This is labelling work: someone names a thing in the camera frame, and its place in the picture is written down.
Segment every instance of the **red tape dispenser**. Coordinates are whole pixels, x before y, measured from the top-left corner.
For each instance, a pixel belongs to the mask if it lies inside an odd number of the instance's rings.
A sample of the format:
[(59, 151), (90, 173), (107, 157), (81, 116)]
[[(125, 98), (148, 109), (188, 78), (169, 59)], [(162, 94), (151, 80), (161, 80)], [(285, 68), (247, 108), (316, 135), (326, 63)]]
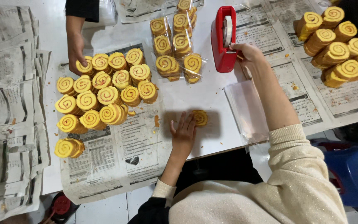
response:
[(232, 6), (222, 6), (211, 30), (212, 52), (215, 67), (220, 73), (231, 72), (236, 62), (237, 51), (230, 50), (231, 43), (236, 42), (236, 11)]

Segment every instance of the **newspaper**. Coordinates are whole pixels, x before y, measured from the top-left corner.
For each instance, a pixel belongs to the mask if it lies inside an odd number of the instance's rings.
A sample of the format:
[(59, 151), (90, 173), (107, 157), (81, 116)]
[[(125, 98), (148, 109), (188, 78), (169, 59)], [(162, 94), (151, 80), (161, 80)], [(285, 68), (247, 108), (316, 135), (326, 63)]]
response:
[[(179, 0), (114, 0), (122, 23), (137, 23), (153, 19), (160, 14), (177, 11)], [(195, 7), (203, 6), (204, 0), (193, 0)]]
[[(115, 47), (116, 50), (98, 49), (95, 52), (126, 54), (140, 48), (151, 73), (157, 74), (151, 47), (146, 41), (136, 41)], [(62, 66), (61, 76), (73, 75), (68, 66)], [(152, 75), (157, 83), (158, 76)], [(85, 151), (76, 159), (60, 160), (63, 192), (75, 204), (102, 200), (110, 196), (149, 186), (162, 174), (172, 149), (172, 140), (159, 128), (168, 126), (163, 96), (158, 93), (153, 104), (141, 103), (130, 107), (136, 115), (128, 116), (121, 125), (108, 125), (102, 131), (89, 130), (86, 134), (67, 134), (59, 131), (60, 138), (81, 139)]]
[(27, 6), (0, 6), (0, 221), (38, 209), (49, 165), (42, 85), (49, 51)]
[[(303, 42), (296, 37), (294, 21), (305, 12), (315, 12), (311, 2), (251, 0), (235, 9), (237, 43), (262, 49), (306, 134), (358, 122), (358, 81), (339, 88), (325, 86), (320, 79), (322, 71), (310, 63), (312, 57), (304, 53)], [(230, 105), (233, 111), (238, 110)]]

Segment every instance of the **white table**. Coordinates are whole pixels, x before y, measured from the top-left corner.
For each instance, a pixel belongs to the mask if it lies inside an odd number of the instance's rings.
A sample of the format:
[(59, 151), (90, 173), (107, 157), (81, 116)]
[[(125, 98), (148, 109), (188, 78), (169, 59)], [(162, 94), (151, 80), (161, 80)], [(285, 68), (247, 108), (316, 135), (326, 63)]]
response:
[[(219, 122), (215, 120), (213, 133), (198, 130), (195, 148), (189, 156), (205, 156), (242, 146), (236, 122), (231, 113), (224, 91), (228, 84), (242, 82), (245, 80), (238, 64), (231, 73), (218, 73), (215, 69), (210, 42), (210, 28), (215, 19), (216, 12), (223, 5), (234, 5), (242, 3), (238, 0), (211, 1), (205, 0), (205, 6), (198, 9), (197, 26), (193, 33), (194, 52), (201, 53), (202, 57), (209, 59), (201, 82), (194, 85), (186, 85), (185, 81), (159, 84), (160, 92), (164, 94), (166, 110), (183, 111), (191, 108), (199, 108), (215, 112)], [(47, 73), (46, 86), (44, 88), (44, 106), (47, 116), (47, 128), (49, 145), (51, 151), (51, 166), (44, 169), (42, 194), (61, 191), (60, 163), (59, 158), (54, 155), (54, 145), (58, 136), (56, 127), (57, 116), (53, 112), (54, 103), (57, 101), (55, 83), (57, 70), (61, 63), (67, 63), (67, 38), (65, 28), (64, 0), (31, 1), (11, 0), (10, 4), (30, 6), (32, 13), (39, 19), (41, 49), (52, 51), (49, 69)], [(148, 22), (121, 24), (115, 27), (106, 27), (99, 30), (92, 37), (92, 46), (95, 49), (105, 48), (142, 39), (150, 38)]]

